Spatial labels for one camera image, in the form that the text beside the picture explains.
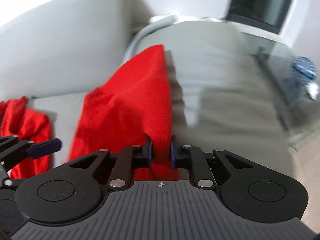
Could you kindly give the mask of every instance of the triangular cutout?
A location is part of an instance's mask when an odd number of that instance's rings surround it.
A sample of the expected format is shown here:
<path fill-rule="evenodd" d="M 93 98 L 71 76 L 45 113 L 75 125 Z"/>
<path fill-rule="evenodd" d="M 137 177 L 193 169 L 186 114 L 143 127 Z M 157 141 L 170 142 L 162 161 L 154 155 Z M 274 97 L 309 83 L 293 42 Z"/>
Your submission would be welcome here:
<path fill-rule="evenodd" d="M 237 158 L 230 155 L 226 155 L 226 158 L 235 169 L 253 168 L 253 166 L 249 165 L 248 163 L 242 162 L 241 160 L 238 160 Z"/>
<path fill-rule="evenodd" d="M 87 169 L 95 161 L 98 155 L 91 155 L 83 160 L 70 165 L 70 168 Z"/>

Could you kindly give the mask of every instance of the window frame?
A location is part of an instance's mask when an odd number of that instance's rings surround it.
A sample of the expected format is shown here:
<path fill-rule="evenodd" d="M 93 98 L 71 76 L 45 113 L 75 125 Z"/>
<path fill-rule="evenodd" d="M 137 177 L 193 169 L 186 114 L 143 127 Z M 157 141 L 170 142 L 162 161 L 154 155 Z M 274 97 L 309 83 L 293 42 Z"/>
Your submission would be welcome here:
<path fill-rule="evenodd" d="M 256 28 L 259 28 L 259 29 L 262 29 L 262 30 L 265 30 L 265 31 L 268 31 L 271 33 L 279 34 L 281 31 L 281 28 L 284 25 L 285 19 L 287 17 L 287 14 L 289 12 L 289 8 L 290 8 L 290 5 L 292 2 L 293 2 L 293 0 L 284 0 L 284 4 L 283 4 L 281 11 L 280 11 L 279 23 L 276 26 L 267 24 L 263 21 L 259 21 L 259 20 L 253 19 L 253 18 L 249 18 L 246 16 L 242 16 L 242 15 L 230 12 L 232 0 L 230 3 L 230 8 L 229 8 L 226 20 L 249 25 L 249 26 L 253 26 L 253 27 L 256 27 Z"/>

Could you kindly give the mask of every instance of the beige floor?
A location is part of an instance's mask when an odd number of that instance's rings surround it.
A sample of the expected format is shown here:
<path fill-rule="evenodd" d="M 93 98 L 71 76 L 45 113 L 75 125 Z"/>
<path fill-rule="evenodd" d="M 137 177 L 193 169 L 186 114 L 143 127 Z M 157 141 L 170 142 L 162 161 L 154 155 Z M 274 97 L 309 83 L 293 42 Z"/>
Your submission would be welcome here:
<path fill-rule="evenodd" d="M 307 189 L 309 203 L 302 221 L 320 232 L 320 131 L 314 133 L 295 145 L 296 150 L 289 147 L 295 160 L 296 179 Z"/>

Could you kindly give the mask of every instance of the red fabric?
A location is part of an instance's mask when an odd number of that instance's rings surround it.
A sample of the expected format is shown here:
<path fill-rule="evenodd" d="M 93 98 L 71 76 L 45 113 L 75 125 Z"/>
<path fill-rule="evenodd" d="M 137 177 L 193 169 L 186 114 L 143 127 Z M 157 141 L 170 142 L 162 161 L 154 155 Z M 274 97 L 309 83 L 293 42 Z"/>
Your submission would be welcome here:
<path fill-rule="evenodd" d="M 122 65 L 103 86 L 84 98 L 69 160 L 107 148 L 153 142 L 151 169 L 135 171 L 136 180 L 174 180 L 170 165 L 172 108 L 162 45 L 152 46 Z"/>
<path fill-rule="evenodd" d="M 2 137 L 17 134 L 20 140 L 32 140 L 36 143 L 51 139 L 51 127 L 48 117 L 26 108 L 28 99 L 22 97 L 0 102 L 0 118 L 3 118 L 0 134 Z M 50 156 L 37 160 L 27 158 L 16 165 L 10 173 L 12 179 L 30 178 L 49 169 Z"/>

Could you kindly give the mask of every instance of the window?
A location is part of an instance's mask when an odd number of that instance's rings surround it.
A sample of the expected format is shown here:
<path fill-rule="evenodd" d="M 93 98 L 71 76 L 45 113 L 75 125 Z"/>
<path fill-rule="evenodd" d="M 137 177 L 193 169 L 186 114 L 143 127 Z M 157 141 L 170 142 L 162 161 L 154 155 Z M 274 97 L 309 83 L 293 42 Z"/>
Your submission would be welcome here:
<path fill-rule="evenodd" d="M 227 20 L 278 34 L 292 0 L 232 0 Z"/>

